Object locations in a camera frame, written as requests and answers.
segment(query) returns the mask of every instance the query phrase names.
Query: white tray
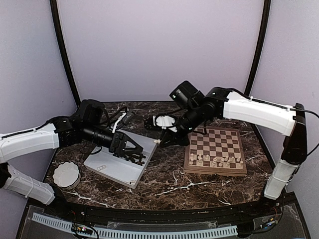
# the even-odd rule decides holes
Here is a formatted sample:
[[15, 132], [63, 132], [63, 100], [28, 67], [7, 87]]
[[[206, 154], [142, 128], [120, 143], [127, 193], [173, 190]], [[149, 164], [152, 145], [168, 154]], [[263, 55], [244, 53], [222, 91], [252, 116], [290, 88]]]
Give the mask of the white tray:
[[[102, 148], [102, 151], [90, 155], [84, 162], [87, 169], [103, 176], [108, 179], [111, 179], [115, 182], [118, 182], [129, 188], [136, 188], [138, 182], [143, 175], [145, 168], [147, 167], [153, 153], [157, 147], [157, 144], [154, 143], [154, 139], [144, 137], [135, 133], [126, 132], [129, 137], [131, 137], [136, 143], [143, 147], [143, 155], [146, 158], [143, 158], [142, 161], [144, 164], [142, 166], [126, 161], [123, 158], [114, 157], [108, 148]], [[128, 142], [127, 146], [133, 147], [131, 143]]]

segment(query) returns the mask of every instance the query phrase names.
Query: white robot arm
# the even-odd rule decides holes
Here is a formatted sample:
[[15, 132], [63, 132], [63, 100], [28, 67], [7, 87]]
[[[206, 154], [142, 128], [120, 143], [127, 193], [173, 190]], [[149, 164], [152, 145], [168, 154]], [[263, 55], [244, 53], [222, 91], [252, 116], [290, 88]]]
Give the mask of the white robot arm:
[[[106, 122], [100, 122], [105, 113]], [[122, 118], [128, 123], [132, 112]], [[55, 117], [44, 125], [9, 134], [0, 134], [0, 188], [18, 192], [25, 197], [34, 198], [50, 205], [57, 214], [68, 213], [63, 208], [65, 199], [54, 186], [39, 182], [12, 167], [8, 161], [21, 155], [44, 149], [68, 147], [82, 140], [88, 140], [109, 149], [117, 157], [138, 159], [143, 157], [143, 148], [120, 131], [112, 132], [102, 123], [110, 125], [110, 119], [101, 102], [83, 100], [77, 111], [70, 117]], [[135, 148], [126, 148], [127, 142]]]
[[264, 189], [263, 196], [267, 199], [276, 200], [280, 196], [307, 158], [306, 119], [301, 104], [294, 107], [279, 105], [248, 97], [236, 89], [220, 87], [213, 88], [204, 96], [188, 81], [181, 83], [170, 97], [187, 111], [179, 118], [153, 117], [154, 126], [164, 128], [160, 138], [162, 147], [189, 145], [188, 133], [214, 118], [243, 120], [286, 136], [284, 152]]

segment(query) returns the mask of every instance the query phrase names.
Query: dark marble surface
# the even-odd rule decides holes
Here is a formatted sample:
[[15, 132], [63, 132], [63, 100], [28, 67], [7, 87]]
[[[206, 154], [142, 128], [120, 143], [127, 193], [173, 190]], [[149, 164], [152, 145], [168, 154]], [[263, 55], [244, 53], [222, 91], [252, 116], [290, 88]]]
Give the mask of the dark marble surface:
[[[127, 131], [151, 138], [160, 133], [144, 129], [144, 118], [176, 109], [174, 102], [107, 103], [109, 114], [127, 106], [136, 112]], [[209, 124], [240, 130], [247, 165], [245, 177], [226, 177], [184, 173], [185, 147], [157, 148], [136, 189], [129, 189], [94, 172], [83, 162], [94, 145], [84, 143], [57, 151], [45, 182], [60, 163], [74, 162], [81, 170], [81, 182], [73, 190], [63, 190], [69, 202], [80, 204], [141, 210], [201, 209], [235, 205], [258, 200], [272, 172], [269, 162], [249, 123], [236, 120], [216, 120]]]

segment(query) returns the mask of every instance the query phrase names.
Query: white bowl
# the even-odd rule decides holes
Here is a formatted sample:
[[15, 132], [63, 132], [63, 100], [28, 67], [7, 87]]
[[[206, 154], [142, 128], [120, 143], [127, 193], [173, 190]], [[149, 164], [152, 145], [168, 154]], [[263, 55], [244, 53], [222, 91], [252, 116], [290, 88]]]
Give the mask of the white bowl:
[[75, 163], [65, 162], [54, 170], [53, 182], [60, 188], [73, 189], [79, 184], [80, 179], [80, 170]]

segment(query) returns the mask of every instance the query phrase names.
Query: chessboard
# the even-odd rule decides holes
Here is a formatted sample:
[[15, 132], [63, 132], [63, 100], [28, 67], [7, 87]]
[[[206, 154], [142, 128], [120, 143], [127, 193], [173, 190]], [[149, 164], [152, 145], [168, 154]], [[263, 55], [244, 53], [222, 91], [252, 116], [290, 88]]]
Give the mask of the chessboard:
[[[196, 131], [204, 132], [204, 128], [198, 127]], [[247, 174], [239, 130], [208, 126], [206, 135], [192, 132], [189, 140], [185, 172], [223, 176]]]

